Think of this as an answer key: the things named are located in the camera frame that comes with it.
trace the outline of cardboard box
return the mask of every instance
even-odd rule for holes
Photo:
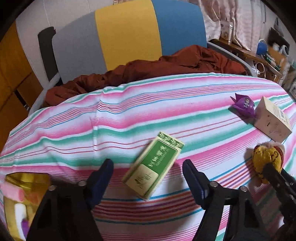
[[[266,97],[262,97],[256,110],[254,126],[276,142],[283,142],[291,133],[287,115]]]
[[[220,20],[221,24],[221,35],[220,38],[227,40],[229,43],[232,42],[232,30],[233,23],[229,21]]]

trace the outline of purple wrapper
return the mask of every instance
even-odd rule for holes
[[[29,222],[28,220],[23,219],[21,222],[22,225],[22,232],[24,233],[24,237],[27,238],[28,232],[29,232]]]
[[[237,111],[246,116],[246,117],[255,117],[255,110],[254,110],[254,102],[251,98],[247,95],[238,95],[235,93],[235,98],[232,98],[235,103],[232,105],[233,108],[237,109]]]

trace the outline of gray panel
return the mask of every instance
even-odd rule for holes
[[[82,74],[104,74],[107,71],[94,12],[57,32],[52,38],[52,47],[63,83]]]

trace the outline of brown blanket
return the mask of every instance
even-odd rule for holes
[[[181,49],[157,61],[135,60],[105,74],[81,75],[72,81],[48,90],[43,106],[55,106],[66,99],[106,86],[118,86],[158,76],[188,73],[222,73],[246,75],[244,67],[222,54],[198,45]]]

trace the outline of wooden cabinet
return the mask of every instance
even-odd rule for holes
[[[43,88],[26,58],[14,22],[0,42],[0,151],[9,132],[28,116],[14,94],[16,90],[31,107]]]
[[[31,108],[43,88],[36,75],[32,72],[24,79],[17,90],[26,104]]]
[[[12,90],[0,70],[0,108],[4,105],[11,94]]]
[[[0,110],[0,151],[5,145],[9,132],[28,116],[27,110],[12,94]]]

